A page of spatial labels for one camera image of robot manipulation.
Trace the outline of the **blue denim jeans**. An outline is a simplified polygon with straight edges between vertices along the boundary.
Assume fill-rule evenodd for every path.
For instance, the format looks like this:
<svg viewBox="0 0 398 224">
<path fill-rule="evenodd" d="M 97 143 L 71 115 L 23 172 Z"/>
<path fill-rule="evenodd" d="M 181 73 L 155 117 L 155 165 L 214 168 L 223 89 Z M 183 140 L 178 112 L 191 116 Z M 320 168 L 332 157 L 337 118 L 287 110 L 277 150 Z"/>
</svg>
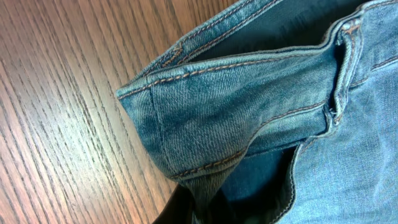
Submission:
<svg viewBox="0 0 398 224">
<path fill-rule="evenodd" d="M 239 1 L 116 94 L 192 223 L 397 222 L 397 0 Z"/>
</svg>

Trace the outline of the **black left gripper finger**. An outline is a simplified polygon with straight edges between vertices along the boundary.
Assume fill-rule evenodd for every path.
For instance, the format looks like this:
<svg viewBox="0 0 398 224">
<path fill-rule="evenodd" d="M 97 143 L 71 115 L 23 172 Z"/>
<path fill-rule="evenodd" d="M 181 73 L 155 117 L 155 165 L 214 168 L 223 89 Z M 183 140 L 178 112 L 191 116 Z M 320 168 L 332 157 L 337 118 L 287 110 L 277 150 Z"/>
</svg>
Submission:
<svg viewBox="0 0 398 224">
<path fill-rule="evenodd" d="M 187 188 L 177 185 L 166 206 L 152 223 L 192 224 L 194 204 L 191 192 Z"/>
</svg>

